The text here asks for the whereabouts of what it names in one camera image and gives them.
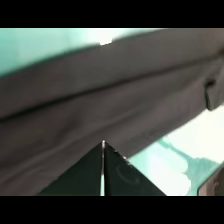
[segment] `dark fabric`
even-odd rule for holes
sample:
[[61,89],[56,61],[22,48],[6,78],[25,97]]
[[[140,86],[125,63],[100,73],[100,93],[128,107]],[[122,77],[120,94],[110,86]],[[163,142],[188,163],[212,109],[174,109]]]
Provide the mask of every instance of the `dark fabric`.
[[168,29],[0,79],[0,195],[37,194],[102,140],[129,157],[215,109],[223,46],[224,29]]

